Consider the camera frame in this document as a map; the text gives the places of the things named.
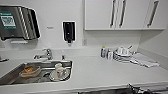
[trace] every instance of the bowl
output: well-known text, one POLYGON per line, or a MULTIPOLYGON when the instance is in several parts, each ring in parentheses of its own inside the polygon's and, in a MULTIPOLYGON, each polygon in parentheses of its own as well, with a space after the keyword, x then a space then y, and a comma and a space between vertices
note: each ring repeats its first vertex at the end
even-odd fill
POLYGON ((37 67, 33 67, 33 70, 31 71, 25 71, 25 70, 21 71, 19 75, 21 77, 36 77, 40 72, 41 72, 41 68, 40 66, 37 66, 37 67))

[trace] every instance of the faucet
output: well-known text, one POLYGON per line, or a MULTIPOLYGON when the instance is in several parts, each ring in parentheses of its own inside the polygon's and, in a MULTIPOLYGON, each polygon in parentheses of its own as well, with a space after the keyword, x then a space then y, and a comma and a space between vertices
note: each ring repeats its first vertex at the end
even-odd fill
POLYGON ((42 51, 46 51, 45 55, 35 55, 34 59, 40 59, 40 58, 48 58, 48 60, 53 59, 51 49, 43 49, 42 51))

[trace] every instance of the paper towel dispenser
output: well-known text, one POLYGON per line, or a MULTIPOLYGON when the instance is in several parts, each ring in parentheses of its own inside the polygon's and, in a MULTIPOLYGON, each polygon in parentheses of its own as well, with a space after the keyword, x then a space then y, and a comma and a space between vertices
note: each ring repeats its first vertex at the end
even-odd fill
POLYGON ((3 41, 39 38, 35 11, 22 6, 0 6, 0 37, 3 41))

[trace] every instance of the mug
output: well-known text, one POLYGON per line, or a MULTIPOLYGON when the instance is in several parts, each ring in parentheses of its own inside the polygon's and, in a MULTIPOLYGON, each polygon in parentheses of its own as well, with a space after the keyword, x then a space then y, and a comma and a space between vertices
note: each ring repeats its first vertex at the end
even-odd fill
POLYGON ((56 70, 58 78, 62 78, 65 75, 66 68, 60 67, 56 70))
POLYGON ((123 47, 118 47, 117 48, 117 54, 128 56, 129 55, 129 49, 128 48, 123 48, 123 47))

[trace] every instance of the white plate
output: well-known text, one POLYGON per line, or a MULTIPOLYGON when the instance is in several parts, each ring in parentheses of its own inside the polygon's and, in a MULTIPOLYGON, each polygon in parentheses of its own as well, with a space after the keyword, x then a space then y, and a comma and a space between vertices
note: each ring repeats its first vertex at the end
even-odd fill
POLYGON ((61 80, 64 80, 66 79, 70 74, 70 69, 66 69, 65 70, 65 75, 61 78, 58 77, 57 75, 57 72, 56 70, 53 70, 51 73, 50 73, 50 76, 49 78, 52 80, 52 81, 61 81, 61 80))

